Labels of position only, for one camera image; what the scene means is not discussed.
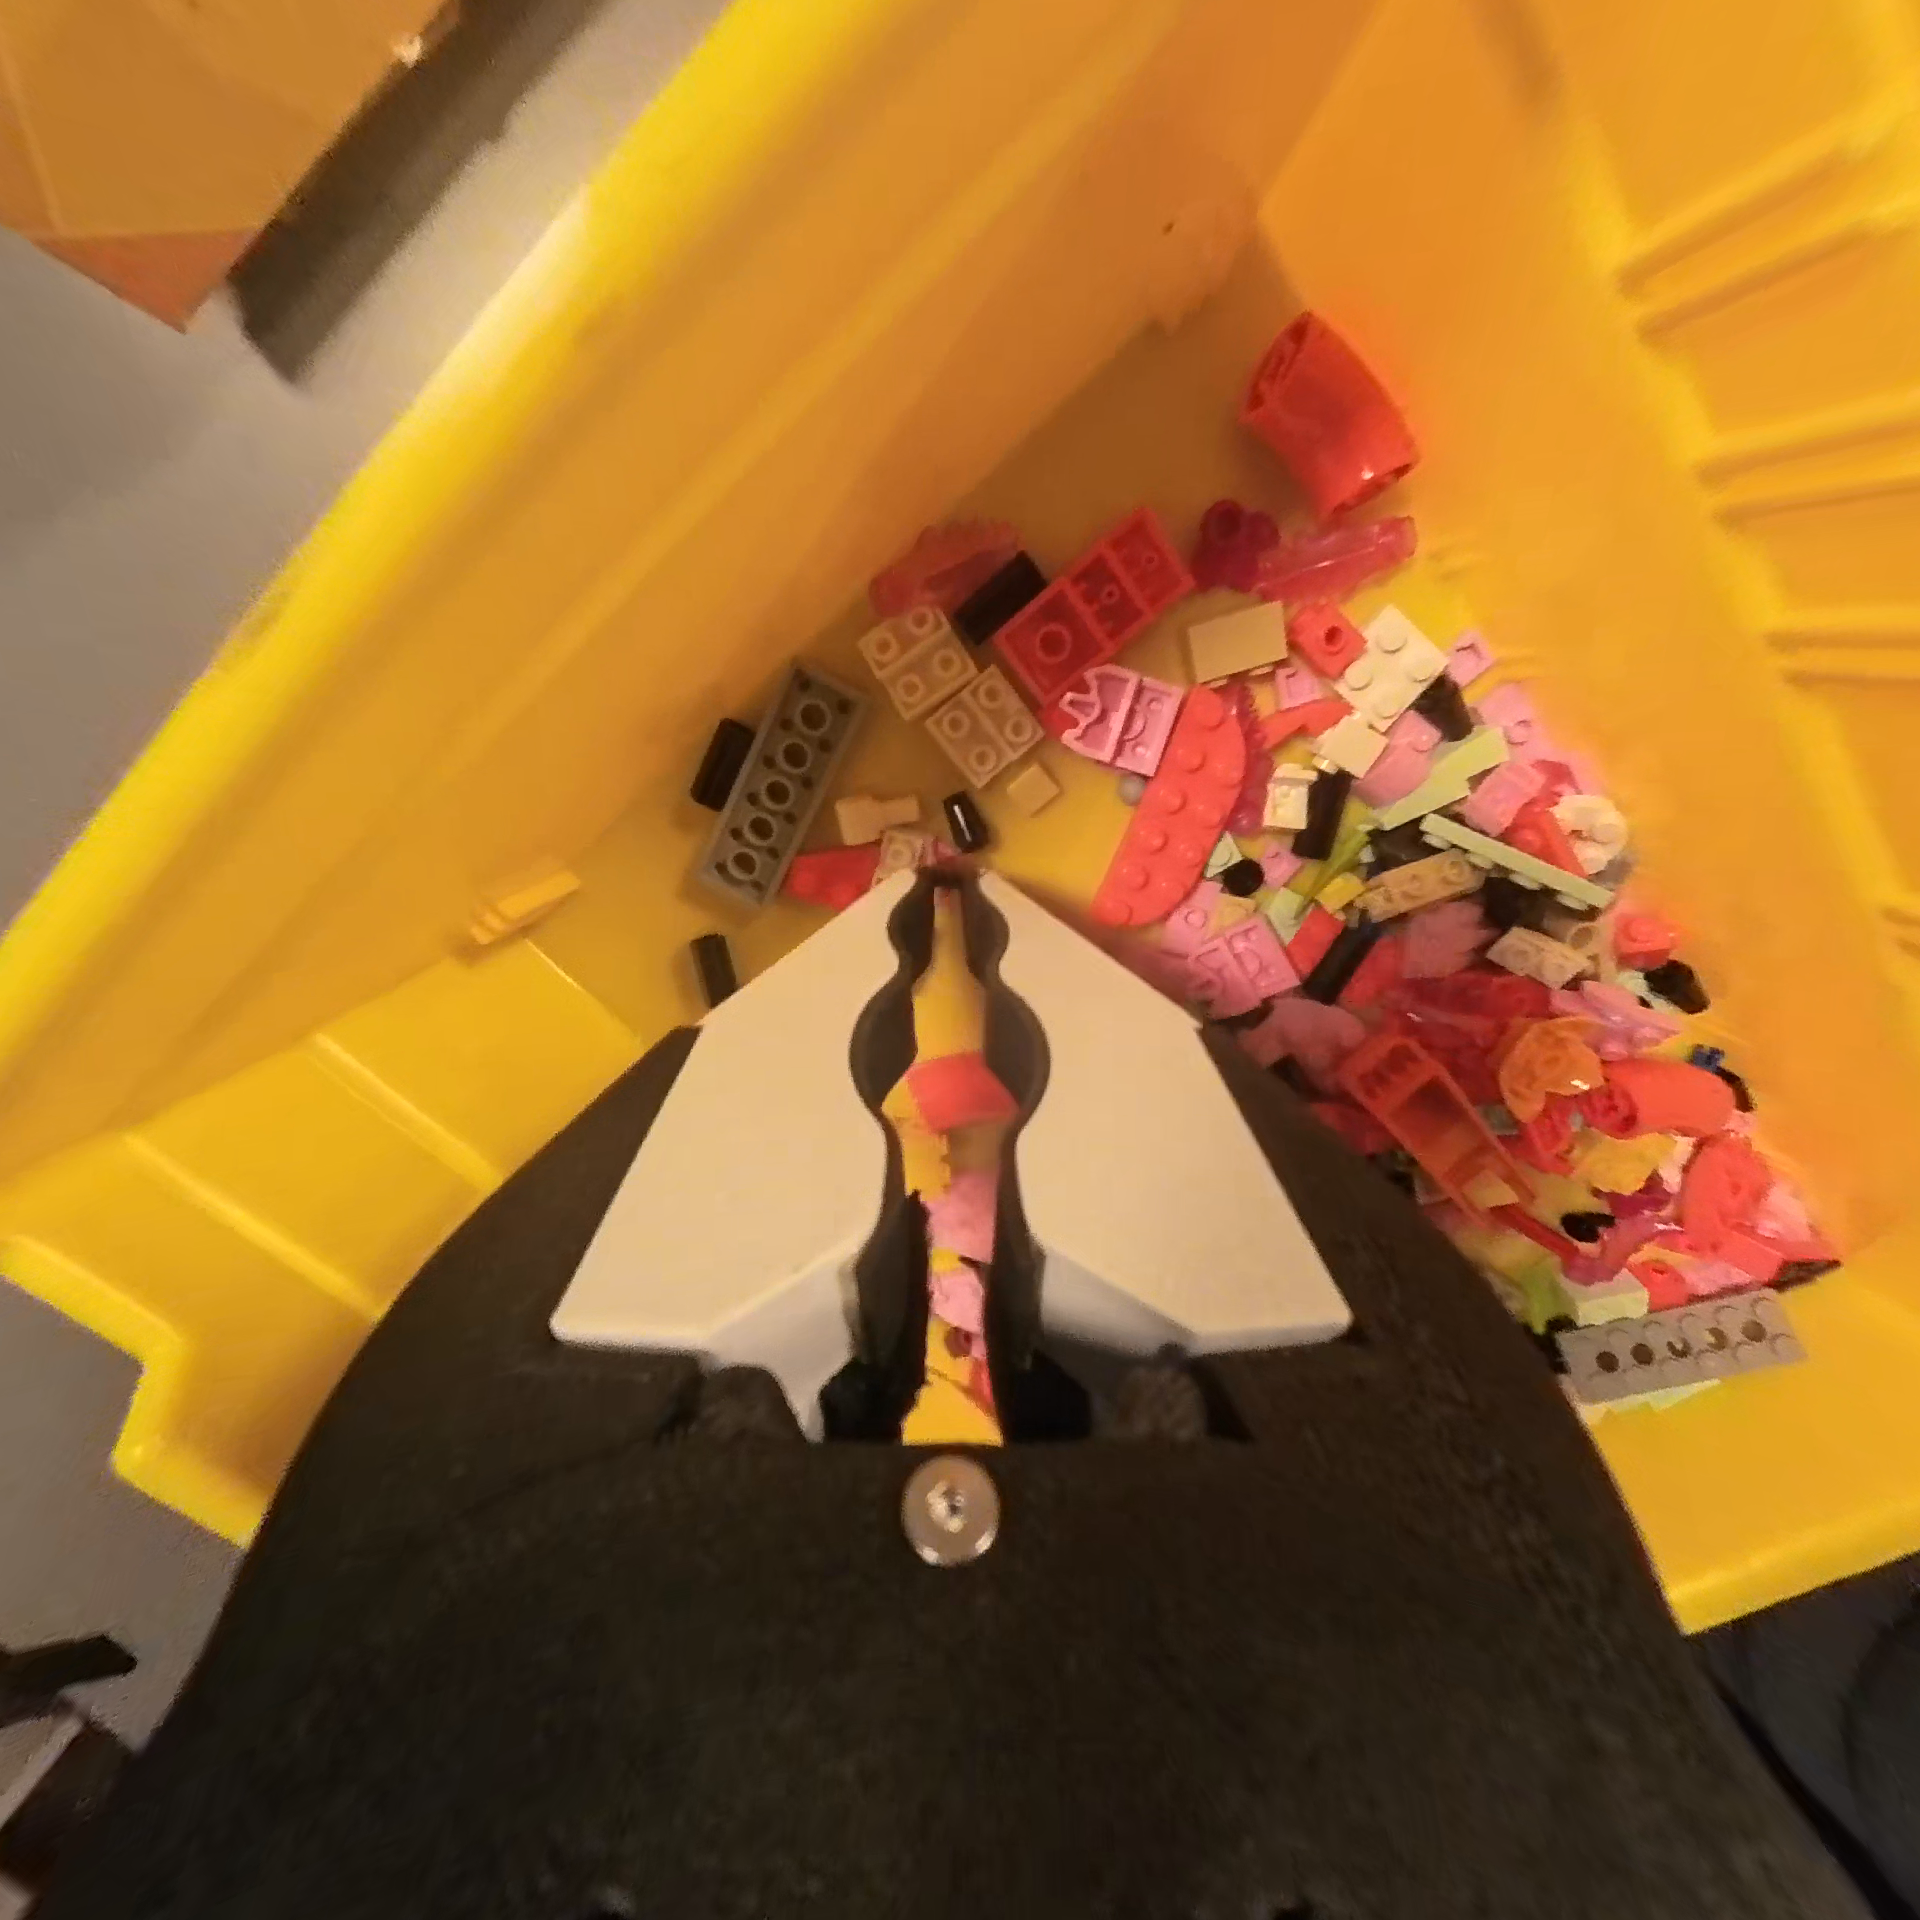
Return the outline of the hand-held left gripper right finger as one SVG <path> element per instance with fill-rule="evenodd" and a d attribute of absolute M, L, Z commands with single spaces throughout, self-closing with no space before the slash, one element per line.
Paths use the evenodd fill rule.
<path fill-rule="evenodd" d="M 1255 1443 L 1274 1359 L 1352 1306 L 1230 1073 L 1235 1047 L 1007 876 L 940 870 L 1015 1112 L 984 1279 L 1002 1443 Z"/>

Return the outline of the heap of toy bricks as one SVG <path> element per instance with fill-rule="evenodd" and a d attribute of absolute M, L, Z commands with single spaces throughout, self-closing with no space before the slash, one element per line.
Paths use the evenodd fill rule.
<path fill-rule="evenodd" d="M 1785 1292 L 1837 1264 L 1754 1140 L 1684 936 L 1624 893 L 1631 829 L 1480 636 L 1377 593 L 1405 513 L 1274 517 L 1221 496 L 1187 554 L 1152 509 L 1074 563 L 1015 522 L 930 526 L 870 579 L 858 649 L 958 790 L 837 797 L 725 719 L 692 797 L 725 819 L 728 899 L 842 907 L 895 870 L 984 863 L 995 780 L 1024 817 L 1072 764 L 1125 813 L 1068 899 L 1117 956 L 1384 1164 L 1542 1342 L 1585 1420 L 1807 1359 Z"/>

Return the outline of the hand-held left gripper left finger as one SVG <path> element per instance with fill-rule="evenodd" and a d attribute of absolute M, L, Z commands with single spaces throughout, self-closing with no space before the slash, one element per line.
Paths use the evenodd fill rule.
<path fill-rule="evenodd" d="M 760 1367 L 810 1436 L 897 1436 L 930 1237 L 887 1094 L 915 1062 L 940 876 L 884 880 L 694 1029 L 551 1310 L 592 1350 Z"/>

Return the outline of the yellow plastic storage bin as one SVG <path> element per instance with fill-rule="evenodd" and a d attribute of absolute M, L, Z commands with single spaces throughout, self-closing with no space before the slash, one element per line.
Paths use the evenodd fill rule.
<path fill-rule="evenodd" d="M 930 526 L 1415 519 L 1628 819 L 1837 1264 L 1807 1359 L 1585 1420 L 1687 1627 L 1917 1553 L 1917 4 L 738 2 L 260 590 L 2 943 L 2 1270 L 250 1547 L 400 1292 L 661 1039 L 900 874 L 728 899 L 778 780 L 958 790 L 861 657 Z M 938 899 L 904 1172 L 1012 1116 Z"/>

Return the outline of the orange cardboard box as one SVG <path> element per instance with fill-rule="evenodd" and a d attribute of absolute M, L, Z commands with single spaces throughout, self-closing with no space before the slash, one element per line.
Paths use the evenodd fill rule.
<path fill-rule="evenodd" d="M 2 224 L 184 330 L 457 2 L 5 2 Z"/>

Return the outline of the dark flat strip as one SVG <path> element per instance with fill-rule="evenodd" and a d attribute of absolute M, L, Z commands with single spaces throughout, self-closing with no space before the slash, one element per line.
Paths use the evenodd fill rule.
<path fill-rule="evenodd" d="M 541 66 L 530 52 L 537 13 L 541 2 L 440 2 L 235 262 L 237 323 L 284 382 L 301 382 L 468 156 L 504 130 Z"/>

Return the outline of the dark cloth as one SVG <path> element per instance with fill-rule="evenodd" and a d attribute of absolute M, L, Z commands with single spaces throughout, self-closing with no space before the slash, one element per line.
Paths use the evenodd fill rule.
<path fill-rule="evenodd" d="M 1917 1556 L 1694 1636 L 1878 1916 L 1917 1914 Z"/>

